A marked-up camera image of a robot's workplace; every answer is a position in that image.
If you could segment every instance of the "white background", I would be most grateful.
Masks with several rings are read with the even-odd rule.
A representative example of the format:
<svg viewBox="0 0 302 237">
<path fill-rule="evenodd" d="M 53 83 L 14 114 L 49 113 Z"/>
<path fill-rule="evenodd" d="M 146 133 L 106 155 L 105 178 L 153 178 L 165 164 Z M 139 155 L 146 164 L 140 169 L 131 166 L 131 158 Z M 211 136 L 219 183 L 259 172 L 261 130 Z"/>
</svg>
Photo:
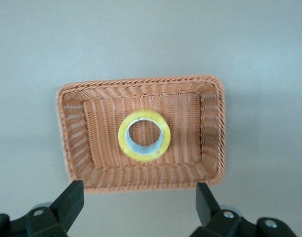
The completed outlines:
<svg viewBox="0 0 302 237">
<path fill-rule="evenodd" d="M 226 90 L 219 203 L 302 237 L 302 0 L 0 0 L 0 212 L 68 186 L 55 95 L 70 82 L 212 74 Z M 195 190 L 86 195 L 71 237 L 186 237 Z"/>
</svg>

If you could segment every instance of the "rectangular basket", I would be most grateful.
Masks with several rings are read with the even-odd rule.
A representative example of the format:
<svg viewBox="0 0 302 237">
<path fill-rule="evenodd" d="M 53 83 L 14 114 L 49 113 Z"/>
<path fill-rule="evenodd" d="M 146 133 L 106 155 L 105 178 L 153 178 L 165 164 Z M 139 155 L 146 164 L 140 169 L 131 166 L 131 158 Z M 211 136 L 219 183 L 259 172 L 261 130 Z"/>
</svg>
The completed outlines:
<svg viewBox="0 0 302 237">
<path fill-rule="evenodd" d="M 167 151 L 150 162 L 127 157 L 117 139 L 140 108 L 158 111 L 171 131 Z M 194 188 L 224 176 L 224 89 L 213 76 L 71 83 L 58 91 L 57 110 L 70 179 L 83 180 L 86 193 Z M 142 145 L 158 137 L 143 122 L 130 132 Z"/>
</svg>

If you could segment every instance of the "yellow tape roll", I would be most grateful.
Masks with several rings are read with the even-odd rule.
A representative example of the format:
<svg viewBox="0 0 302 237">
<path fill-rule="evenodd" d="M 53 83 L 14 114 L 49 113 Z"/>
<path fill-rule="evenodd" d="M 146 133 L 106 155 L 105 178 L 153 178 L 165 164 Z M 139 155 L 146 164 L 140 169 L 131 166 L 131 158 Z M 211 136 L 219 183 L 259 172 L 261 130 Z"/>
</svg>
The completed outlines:
<svg viewBox="0 0 302 237">
<path fill-rule="evenodd" d="M 135 143 L 130 137 L 129 128 L 138 121 L 147 120 L 155 123 L 160 129 L 159 139 L 150 146 Z M 118 132 L 118 142 L 121 150 L 128 157 L 137 161 L 152 161 L 161 157 L 170 145 L 171 131 L 163 116 L 151 109 L 135 110 L 122 122 Z"/>
</svg>

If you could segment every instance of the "tape core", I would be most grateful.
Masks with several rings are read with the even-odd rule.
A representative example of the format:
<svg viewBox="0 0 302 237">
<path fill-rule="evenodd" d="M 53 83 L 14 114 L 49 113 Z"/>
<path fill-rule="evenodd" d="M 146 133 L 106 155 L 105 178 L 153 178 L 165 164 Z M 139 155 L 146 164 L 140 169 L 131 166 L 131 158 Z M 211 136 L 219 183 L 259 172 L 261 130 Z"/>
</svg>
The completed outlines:
<svg viewBox="0 0 302 237">
<path fill-rule="evenodd" d="M 139 122 L 139 121 L 150 121 L 150 122 L 154 123 L 155 125 L 157 125 L 158 128 L 160 129 L 160 136 L 157 139 L 157 141 L 155 143 L 153 143 L 152 145 L 143 146 L 143 145 L 137 144 L 135 141 L 132 140 L 132 138 L 130 136 L 129 129 L 133 124 L 135 124 L 136 122 Z M 127 127 L 126 134 L 125 134 L 125 139 L 126 139 L 127 145 L 129 146 L 129 148 L 132 151 L 134 151 L 135 153 L 138 153 L 140 155 L 149 155 L 149 154 L 152 154 L 152 153 L 156 152 L 161 147 L 161 145 L 163 143 L 163 130 L 156 123 L 156 121 L 154 121 L 150 118 L 138 118 L 138 119 L 134 120 L 132 123 L 130 123 L 130 125 Z"/>
</svg>

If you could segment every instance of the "orange wicker basket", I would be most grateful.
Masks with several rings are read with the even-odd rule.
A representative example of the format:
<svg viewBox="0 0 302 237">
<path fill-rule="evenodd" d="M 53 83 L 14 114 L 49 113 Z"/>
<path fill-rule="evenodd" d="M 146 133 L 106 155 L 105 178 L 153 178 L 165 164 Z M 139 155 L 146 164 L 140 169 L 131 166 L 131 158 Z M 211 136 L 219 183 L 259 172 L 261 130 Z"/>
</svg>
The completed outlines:
<svg viewBox="0 0 302 237">
<path fill-rule="evenodd" d="M 158 111 L 171 131 L 166 152 L 150 162 L 127 157 L 117 139 L 140 108 Z M 213 76 L 71 83 L 58 91 L 57 109 L 70 179 L 83 180 L 86 193 L 194 188 L 224 176 L 224 89 Z M 130 135 L 150 145 L 159 130 L 142 121 Z"/>
</svg>

